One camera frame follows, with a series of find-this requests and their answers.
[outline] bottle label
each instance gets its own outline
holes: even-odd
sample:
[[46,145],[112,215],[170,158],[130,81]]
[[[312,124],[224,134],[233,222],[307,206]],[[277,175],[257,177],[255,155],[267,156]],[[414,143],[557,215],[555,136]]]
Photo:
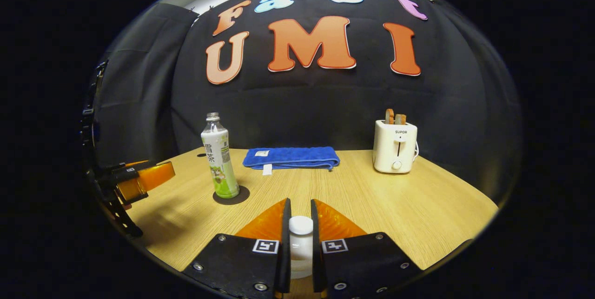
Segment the bottle label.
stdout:
[[229,134],[202,134],[206,159],[209,162],[215,193],[221,198],[233,198],[240,192],[229,155]]

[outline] blue towel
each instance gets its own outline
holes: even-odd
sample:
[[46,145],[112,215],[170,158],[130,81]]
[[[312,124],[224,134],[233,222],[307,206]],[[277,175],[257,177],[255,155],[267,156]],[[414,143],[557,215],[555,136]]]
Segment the blue towel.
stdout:
[[327,168],[338,166],[337,153],[330,146],[315,148],[255,148],[249,149],[244,166],[262,169],[264,164],[272,168]]

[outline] coaster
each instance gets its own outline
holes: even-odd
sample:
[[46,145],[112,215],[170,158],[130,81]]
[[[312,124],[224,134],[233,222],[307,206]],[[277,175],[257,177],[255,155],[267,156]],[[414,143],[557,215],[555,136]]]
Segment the coaster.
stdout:
[[217,193],[213,193],[213,199],[221,205],[239,204],[240,202],[246,200],[248,197],[250,197],[250,190],[242,185],[240,185],[240,193],[233,198],[225,199],[219,197]]

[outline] towel tag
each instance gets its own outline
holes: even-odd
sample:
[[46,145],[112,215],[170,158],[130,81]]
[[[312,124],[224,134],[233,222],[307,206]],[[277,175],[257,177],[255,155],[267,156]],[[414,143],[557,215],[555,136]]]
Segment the towel tag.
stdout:
[[262,166],[262,176],[272,175],[272,164],[265,164]]

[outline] table surface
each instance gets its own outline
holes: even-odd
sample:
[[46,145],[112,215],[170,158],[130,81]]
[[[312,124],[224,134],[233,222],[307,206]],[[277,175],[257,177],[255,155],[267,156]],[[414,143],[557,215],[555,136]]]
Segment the table surface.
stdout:
[[[234,235],[261,212],[285,198],[292,216],[310,217],[318,199],[366,233],[385,232],[421,268],[427,269],[465,240],[474,238],[498,208],[459,177],[418,156],[408,174],[386,174],[372,165],[371,150],[337,151],[339,166],[262,170],[242,165],[246,149],[231,149],[238,184],[250,190],[240,204],[213,200],[206,157],[198,148],[172,161],[176,176],[135,202],[128,214],[144,235],[135,239],[153,255],[182,271],[217,233]],[[312,277],[291,281],[286,298],[319,298]]]

